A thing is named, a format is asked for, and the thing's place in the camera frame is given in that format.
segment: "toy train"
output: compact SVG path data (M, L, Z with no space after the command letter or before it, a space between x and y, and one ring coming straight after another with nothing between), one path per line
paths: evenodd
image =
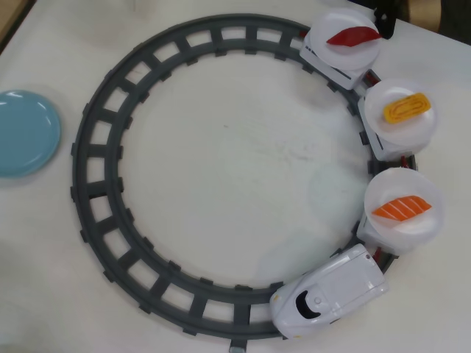
M286 338L329 326L389 289L383 273L358 244L296 281L270 299L275 326Z
M360 13L331 10L305 36L300 55L339 86L352 90L379 54L375 30L374 24ZM349 31L369 38L360 43L361 38L348 38ZM424 87L414 82L387 79L373 85L359 99L367 142L378 160L405 160L430 142L437 116L423 92ZM356 234L366 245L395 255L433 239L444 220L441 193L423 175L407 165L403 167L390 168L370 182ZM427 207L420 209L421 202ZM270 299L272 320L286 338L301 338L329 326L388 289L375 260L358 244L278 289Z

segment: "table surface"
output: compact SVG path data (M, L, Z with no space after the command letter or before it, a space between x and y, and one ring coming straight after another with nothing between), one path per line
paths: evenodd
M311 24L329 7L355 6L343 0L137 5L133 12L125 0L40 0L0 56L0 90L44 95L63 123L60 148L43 170L0 180L0 351L226 352L227 340L194 338L141 312L105 280L82 242L69 187L83 108L126 53L172 25L221 13ZM445 195L445 228L394 262L385 296L311 337L250 342L249 352L466 351L470 63L471 47L403 22L383 42L378 75L427 85L439 111L437 133L417 161ZM136 68L134 78L144 69ZM120 97L113 99L110 106ZM326 260L361 214L369 181L361 127L323 79L294 63L242 53L206 57L157 84L133 117L122 141L124 200L141 233L195 276L255 287L288 281ZM106 134L97 132L95 141ZM89 179L102 178L99 161L88 167ZM106 199L93 207L97 217L109 212ZM120 234L107 237L116 256L127 250ZM140 263L131 272L143 285L156 276ZM191 302L178 288L164 299L181 307ZM252 311L254 320L268 317L266 306ZM231 312L208 303L205 315L230 320Z

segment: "blue plate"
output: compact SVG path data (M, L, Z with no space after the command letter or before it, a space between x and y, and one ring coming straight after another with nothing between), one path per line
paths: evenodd
M22 177L41 168L60 141L51 102L24 90L0 93L0 177Z

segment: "white toy locomotive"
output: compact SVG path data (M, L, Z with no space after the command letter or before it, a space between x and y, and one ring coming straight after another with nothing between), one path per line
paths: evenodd
M332 324L389 289L372 256L358 244L278 289L270 299L275 326L301 338Z

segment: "circular train track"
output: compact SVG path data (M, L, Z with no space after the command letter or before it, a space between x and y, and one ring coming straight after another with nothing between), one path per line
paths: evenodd
M224 39L222 30L230 27L245 28L245 38ZM279 42L258 39L259 29L271 29L281 33ZM281 336L271 321L250 323L250 308L254 304L269 303L270 296L283 285L274 283L268 288L252 289L243 285L234 288L213 284L204 278L192 277L181 270L178 264L164 260L154 246L141 236L133 225L131 210L126 208L121 193L124 183L118 174L118 163L122 157L123 147L121 137L130 128L131 115L138 106L149 97L149 90L158 81L165 81L171 72L179 65L192 65L198 58L206 54L217 57L226 55L232 50L243 50L245 54L257 54L263 51L274 55L278 60L293 60L302 65L302 69L312 74L317 72L327 79L327 86L339 92L347 100L347 109L352 115L359 116L357 102L359 95L354 90L345 90L301 58L299 49L291 46L293 39L302 40L309 27L282 18L264 15L220 15L190 21L174 26L140 44L129 53L112 71L93 95L83 111L83 120L72 146L73 156L73 186L71 196L77 207L77 213L82 225L80 234L89 243L105 269L105 276L123 288L139 307L146 313L155 313L162 318L183 328L183 331L196 335L202 333L232 340L233 351L245 350L247 340L274 338ZM209 31L211 42L190 46L187 36L201 31ZM159 61L154 53L169 43L175 43L179 52L170 58ZM144 63L150 72L137 84L126 79L129 72L138 64ZM374 85L379 79L370 71L365 76L363 84L367 87ZM114 90L122 90L127 97L117 111L104 108ZM92 144L91 136L97 121L111 125L107 143ZM368 144L366 134L360 134L361 142ZM105 179L98 182L87 181L87 162L89 158L102 158L105 161ZM414 156L407 159L410 168L416 168ZM368 171L376 175L384 169L400 166L397 163L378 162L372 154L368 163ZM91 208L91 199L107 197L112 215L97 221ZM104 242L104 236L119 229L130 245L130 250L119 258L113 256ZM344 249L359 243L355 229L351 241ZM383 272L389 267L394 256L382 254L378 265ZM147 290L134 280L128 270L142 260L153 271L159 274L154 285ZM170 284L176 285L194 295L189 311L182 310L163 300L163 294ZM208 300L233 304L233 322L220 322L203 318Z

